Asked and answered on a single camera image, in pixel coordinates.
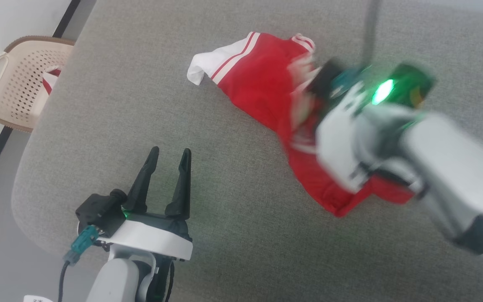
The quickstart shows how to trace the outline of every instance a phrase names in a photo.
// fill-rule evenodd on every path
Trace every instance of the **red garment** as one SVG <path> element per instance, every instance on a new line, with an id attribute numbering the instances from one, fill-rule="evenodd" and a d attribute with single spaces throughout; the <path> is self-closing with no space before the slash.
<path id="1" fill-rule="evenodd" d="M 406 203 L 412 197 L 410 191 L 375 176 L 360 192 L 351 194 L 322 170 L 314 154 L 291 147 L 294 129 L 290 109 L 295 84 L 288 67 L 313 51 L 314 42 L 300 34 L 281 40 L 251 32 L 244 40 L 195 55 L 187 76 L 198 85 L 206 73 L 236 107 L 274 130 L 297 179 L 335 216 L 344 216 L 372 193 L 393 203 Z"/>

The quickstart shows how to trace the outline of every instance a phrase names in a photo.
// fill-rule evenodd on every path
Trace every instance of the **fabric texture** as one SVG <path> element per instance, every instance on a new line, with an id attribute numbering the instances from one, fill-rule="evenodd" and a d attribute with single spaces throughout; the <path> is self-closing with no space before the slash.
<path id="1" fill-rule="evenodd" d="M 301 34 L 282 40 L 268 33 L 251 32 L 243 40 L 196 54 L 187 78 L 200 84 L 205 72 L 236 107 L 276 132 L 301 185 L 335 216 L 344 216 L 372 193 L 387 201 L 406 203 L 412 193 L 377 176 L 372 176 L 358 193 L 349 193 L 323 170 L 315 153 L 293 147 L 296 126 L 292 116 L 297 110 L 293 98 L 303 93 L 297 91 L 295 78 L 304 77 L 296 74 L 299 68 L 295 66 L 305 69 L 301 72 L 312 73 L 316 69 L 311 62 L 314 49 L 314 42 Z"/>
<path id="2" fill-rule="evenodd" d="M 194 54 L 251 31 L 301 32 L 317 43 L 319 65 L 333 56 L 354 64 L 367 3 L 96 2 L 23 154 L 18 226 L 62 256 L 76 236 L 75 209 L 92 193 L 128 192 L 153 146 L 148 206 L 160 212 L 187 147 L 194 250 L 175 264 L 172 302 L 483 301 L 483 260 L 446 242 L 418 202 L 370 198 L 335 218 L 296 180 L 273 131 L 212 81 L 186 79 Z M 426 107 L 483 140 L 483 15 L 382 3 L 374 77 L 402 61 L 431 68 L 439 81 Z M 77 265 L 99 269 L 106 259 L 91 248 Z"/>

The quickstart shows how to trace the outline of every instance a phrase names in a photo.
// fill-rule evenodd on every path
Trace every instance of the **green led light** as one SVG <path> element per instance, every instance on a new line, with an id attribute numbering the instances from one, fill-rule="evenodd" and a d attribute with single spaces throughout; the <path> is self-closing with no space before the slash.
<path id="1" fill-rule="evenodd" d="M 391 94 L 392 89 L 395 87 L 395 81 L 387 80 L 385 83 L 381 84 L 372 97 L 372 104 L 377 105 L 381 103 L 385 98 Z"/>

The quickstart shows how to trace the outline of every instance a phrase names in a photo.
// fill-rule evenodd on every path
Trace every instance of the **plastic basket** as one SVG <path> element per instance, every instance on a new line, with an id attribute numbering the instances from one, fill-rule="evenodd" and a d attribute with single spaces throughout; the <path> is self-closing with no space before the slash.
<path id="1" fill-rule="evenodd" d="M 49 36 L 25 36 L 7 46 L 0 55 L 0 124 L 33 130 L 48 98 L 42 74 L 48 67 L 65 65 L 73 45 Z"/>

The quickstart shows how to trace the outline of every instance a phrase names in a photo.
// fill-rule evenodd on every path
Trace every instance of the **gray fabric surface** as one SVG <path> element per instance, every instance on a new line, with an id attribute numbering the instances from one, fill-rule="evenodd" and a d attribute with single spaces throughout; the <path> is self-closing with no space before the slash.
<path id="1" fill-rule="evenodd" d="M 385 0 L 374 70 L 402 60 L 437 75 L 427 107 L 483 139 L 483 15 Z M 364 0 L 102 0 L 75 45 L 23 155 L 13 192 L 19 227 L 63 255 L 91 193 L 128 191 L 161 149 L 148 204 L 170 200 L 193 151 L 193 258 L 172 301 L 483 301 L 483 260 L 446 243 L 422 207 L 370 198 L 334 218 L 303 191 L 273 132 L 210 80 L 194 54 L 249 31 L 312 38 L 320 62 L 358 60 Z M 107 255 L 90 249 L 82 265 Z"/>

